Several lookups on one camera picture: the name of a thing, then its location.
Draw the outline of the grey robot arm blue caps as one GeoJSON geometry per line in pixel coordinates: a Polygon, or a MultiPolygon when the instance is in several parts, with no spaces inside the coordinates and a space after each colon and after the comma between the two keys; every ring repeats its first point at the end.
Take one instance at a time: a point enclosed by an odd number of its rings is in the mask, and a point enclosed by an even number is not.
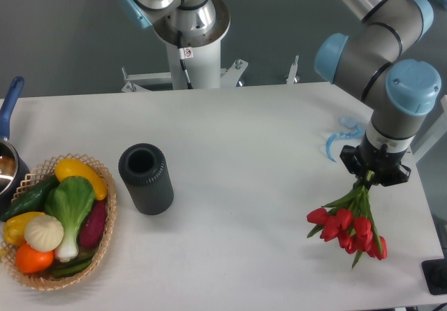
{"type": "Polygon", "coordinates": [[[433,109],[441,77],[430,64],[403,53],[431,27],[428,0],[342,0],[364,24],[357,36],[331,35],[318,50],[315,71],[372,109],[361,143],[340,154],[366,187],[406,182],[402,158],[433,109]]]}

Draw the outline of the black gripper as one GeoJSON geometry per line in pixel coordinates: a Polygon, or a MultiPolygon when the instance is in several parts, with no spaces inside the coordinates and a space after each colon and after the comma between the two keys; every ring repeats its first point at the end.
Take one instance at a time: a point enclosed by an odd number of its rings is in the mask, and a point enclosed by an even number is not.
{"type": "Polygon", "coordinates": [[[411,174],[411,169],[401,162],[404,152],[390,153],[385,145],[379,149],[363,144],[357,147],[345,145],[339,156],[347,171],[366,187],[402,184],[411,174]]]}

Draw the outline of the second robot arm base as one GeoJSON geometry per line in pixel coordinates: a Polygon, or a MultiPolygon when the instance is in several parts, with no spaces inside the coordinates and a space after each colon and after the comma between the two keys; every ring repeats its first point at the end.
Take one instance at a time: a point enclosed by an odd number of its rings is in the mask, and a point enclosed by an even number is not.
{"type": "Polygon", "coordinates": [[[230,26],[222,0],[117,0],[127,18],[140,29],[178,48],[199,48],[220,41],[230,26]]]}

